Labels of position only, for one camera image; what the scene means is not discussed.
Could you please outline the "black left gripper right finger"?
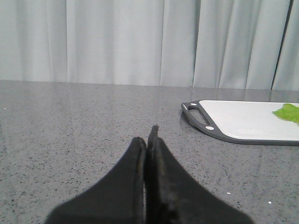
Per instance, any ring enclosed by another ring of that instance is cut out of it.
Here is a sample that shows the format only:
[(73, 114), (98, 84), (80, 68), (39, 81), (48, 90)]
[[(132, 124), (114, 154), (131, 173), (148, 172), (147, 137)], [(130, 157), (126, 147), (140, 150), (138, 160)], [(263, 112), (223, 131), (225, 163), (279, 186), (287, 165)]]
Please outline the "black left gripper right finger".
[(145, 163), (148, 224), (251, 224), (245, 213), (198, 184), (171, 154), (158, 126), (148, 138)]

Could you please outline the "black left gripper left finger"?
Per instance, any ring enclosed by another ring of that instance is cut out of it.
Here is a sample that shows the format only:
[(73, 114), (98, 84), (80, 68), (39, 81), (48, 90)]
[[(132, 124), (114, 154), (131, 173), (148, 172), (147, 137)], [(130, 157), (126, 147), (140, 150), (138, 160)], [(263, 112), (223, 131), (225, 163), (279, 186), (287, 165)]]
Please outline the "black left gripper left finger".
[(142, 224), (146, 144), (132, 139), (118, 163), (94, 186), (57, 206), (47, 224)]

